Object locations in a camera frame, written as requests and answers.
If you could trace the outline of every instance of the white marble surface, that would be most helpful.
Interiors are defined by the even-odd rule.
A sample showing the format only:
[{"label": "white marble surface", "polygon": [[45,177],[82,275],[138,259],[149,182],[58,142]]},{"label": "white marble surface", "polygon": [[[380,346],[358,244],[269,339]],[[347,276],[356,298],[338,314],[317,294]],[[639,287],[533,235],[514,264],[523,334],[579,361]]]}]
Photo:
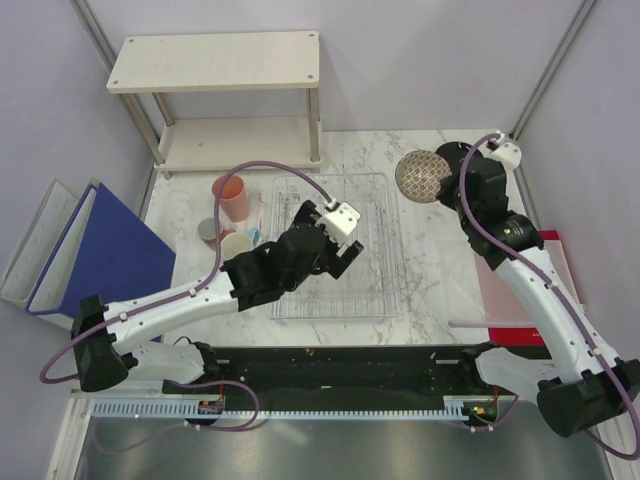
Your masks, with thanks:
[{"label": "white marble surface", "polygon": [[[334,132],[323,137],[322,173],[382,172],[394,184],[394,169],[402,156],[416,149],[435,149],[445,141],[474,143],[488,130]],[[242,174],[252,213],[239,230],[267,228],[276,171]],[[200,241],[198,223],[212,215],[211,184],[220,173],[179,173],[170,180],[158,176],[146,223],[177,253],[173,285],[209,272],[215,253]],[[511,207],[522,211],[515,181],[509,177]],[[439,204],[418,205],[397,194],[401,236],[400,313],[381,323],[281,323],[267,317],[264,307],[228,317],[203,320],[167,333],[172,342],[188,335],[211,345],[401,345],[486,341],[486,329],[449,327],[438,248],[465,237],[456,214]]]}]

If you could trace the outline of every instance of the metal floor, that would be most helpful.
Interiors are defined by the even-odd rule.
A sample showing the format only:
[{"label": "metal floor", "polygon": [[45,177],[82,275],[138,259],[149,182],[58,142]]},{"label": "metal floor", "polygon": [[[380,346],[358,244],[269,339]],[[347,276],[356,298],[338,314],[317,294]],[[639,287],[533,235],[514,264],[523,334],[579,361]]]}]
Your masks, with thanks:
[{"label": "metal floor", "polygon": [[[176,422],[96,421],[97,438],[113,449]],[[85,443],[78,480],[612,478],[592,441],[557,437],[537,408],[524,403],[495,432],[473,435],[435,422],[279,420],[242,433],[176,429],[119,456]]]}]

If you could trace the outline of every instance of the blue binder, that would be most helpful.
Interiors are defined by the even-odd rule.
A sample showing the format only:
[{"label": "blue binder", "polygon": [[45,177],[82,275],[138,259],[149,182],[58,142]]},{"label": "blue binder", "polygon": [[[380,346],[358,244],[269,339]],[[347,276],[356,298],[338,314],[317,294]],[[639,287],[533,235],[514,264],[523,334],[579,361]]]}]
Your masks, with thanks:
[{"label": "blue binder", "polygon": [[171,285],[174,263],[169,246],[107,187],[89,185],[27,311],[70,328],[82,298],[97,294],[109,303],[164,290]]}]

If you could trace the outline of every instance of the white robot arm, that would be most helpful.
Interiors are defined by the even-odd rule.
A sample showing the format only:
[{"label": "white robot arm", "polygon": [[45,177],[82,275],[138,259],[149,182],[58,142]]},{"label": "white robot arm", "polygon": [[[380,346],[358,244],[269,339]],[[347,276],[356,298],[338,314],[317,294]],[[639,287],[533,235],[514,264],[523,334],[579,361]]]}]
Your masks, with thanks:
[{"label": "white robot arm", "polygon": [[488,157],[477,151],[481,142],[450,142],[436,150],[432,162],[450,168],[438,179],[436,199],[457,211],[471,248],[519,298],[551,361],[526,360],[491,344],[468,356],[479,380],[537,404],[556,433],[570,436],[632,406],[640,362],[623,361],[600,337],[562,284],[538,231],[508,209],[506,169],[519,163],[520,149],[505,135],[485,139],[490,137]]},{"label": "white robot arm", "polygon": [[190,383],[201,377],[207,345],[178,347],[151,340],[191,322],[274,302],[310,275],[339,278],[362,252],[357,241],[343,248],[359,219],[348,203],[332,201],[321,214],[307,201],[277,242],[226,261],[213,279],[107,305],[97,296],[84,299],[74,338],[103,322],[105,312],[119,321],[107,322],[105,329],[74,346],[82,390],[104,390],[125,378]]}]

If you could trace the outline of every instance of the dish rack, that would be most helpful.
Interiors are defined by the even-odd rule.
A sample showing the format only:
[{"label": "dish rack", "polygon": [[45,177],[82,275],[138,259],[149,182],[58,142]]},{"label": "dish rack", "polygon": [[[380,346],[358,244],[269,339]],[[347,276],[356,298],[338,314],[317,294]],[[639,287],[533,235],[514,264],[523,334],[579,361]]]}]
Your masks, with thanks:
[{"label": "dish rack", "polygon": [[[312,175],[330,195],[360,212],[348,244],[358,240],[364,251],[338,280],[309,277],[295,292],[272,306],[271,318],[287,321],[381,321],[397,315],[398,245],[395,191],[382,173]],[[274,180],[270,240],[291,225],[306,200],[324,213],[323,197],[295,175]]]}]

